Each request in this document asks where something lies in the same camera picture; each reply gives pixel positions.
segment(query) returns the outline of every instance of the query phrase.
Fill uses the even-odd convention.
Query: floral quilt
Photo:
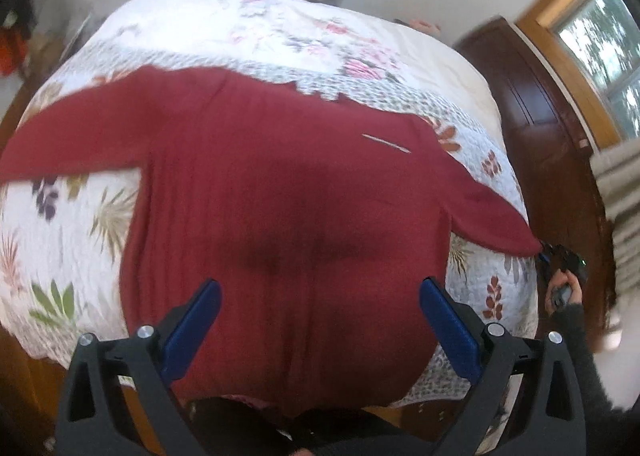
[[[302,93],[327,99],[342,93],[375,109],[418,114],[476,180],[526,215],[501,142],[473,111],[421,86],[389,28],[368,16],[300,0],[133,0],[52,75],[22,123],[60,97],[143,64],[222,66],[267,82],[293,82]],[[416,33],[415,39],[427,37]],[[90,119],[91,108],[86,112]],[[0,322],[32,357],[68,366],[81,333],[103,340],[127,336],[118,271],[139,183],[140,173],[130,170],[0,188]],[[485,321],[498,321],[516,335],[535,333],[531,259],[452,236],[446,287]],[[467,389],[438,348],[396,405],[461,398]]]

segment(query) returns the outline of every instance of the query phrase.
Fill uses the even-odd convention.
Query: red sweater
[[[144,67],[20,128],[0,181],[140,167],[120,269],[127,326],[207,277],[220,316],[178,396],[244,394],[290,415],[402,398],[436,340],[418,307],[449,235],[540,244],[414,115],[326,102],[220,68]]]

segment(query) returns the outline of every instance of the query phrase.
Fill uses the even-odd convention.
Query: window
[[[555,28],[624,138],[640,137],[640,30],[622,0],[586,0]]]
[[[569,90],[599,149],[637,135],[639,36],[622,0],[537,0],[516,24]]]

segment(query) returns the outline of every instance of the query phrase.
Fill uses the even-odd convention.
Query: pink flower pattern
[[[390,50],[385,50],[381,46],[363,46],[360,50],[360,58],[367,62],[372,62],[379,68],[392,70],[398,68],[398,62],[393,57]]]
[[[329,50],[322,45],[311,45],[307,47],[306,51],[312,56],[326,56],[329,53]]]
[[[347,27],[341,27],[340,25],[336,25],[335,23],[329,23],[326,26],[326,29],[332,34],[346,34],[349,32]]]
[[[385,71],[382,68],[374,68],[358,59],[347,59],[344,63],[344,70],[350,77],[359,79],[380,80],[385,78]]]

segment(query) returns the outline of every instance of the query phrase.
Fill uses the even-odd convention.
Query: window frame
[[[552,32],[559,37],[559,30],[561,30],[562,27],[564,27],[566,24],[573,21],[576,17],[576,14],[592,1],[593,0],[582,1],[580,5],[578,5],[573,11],[568,13],[562,20],[560,20],[558,23],[556,23],[553,26]],[[631,14],[629,14],[629,16],[631,17],[631,20],[635,25],[636,21],[633,19],[633,16],[631,16]],[[567,44],[562,40],[562,38],[560,38],[560,42],[561,42],[561,45],[564,46],[567,53],[570,54],[572,58],[575,59],[576,62],[578,62],[578,66],[580,66],[580,70],[582,70],[583,75],[586,75],[587,77],[589,77],[588,72],[585,72],[583,67],[581,66],[579,62],[580,59],[575,57],[574,51],[567,46]],[[634,65],[631,70],[622,74],[618,79],[613,81],[605,90],[602,90],[600,88],[596,88],[596,90],[604,100],[610,103],[611,94],[622,92],[623,90],[628,88],[629,85],[635,83],[635,81],[637,81],[639,78],[640,78],[640,59],[636,59],[634,61]]]
[[[575,14],[587,0],[537,0],[516,21],[516,26],[539,49],[566,86],[599,149],[622,141],[617,123],[591,78],[583,72],[574,54],[556,35],[559,24]]]

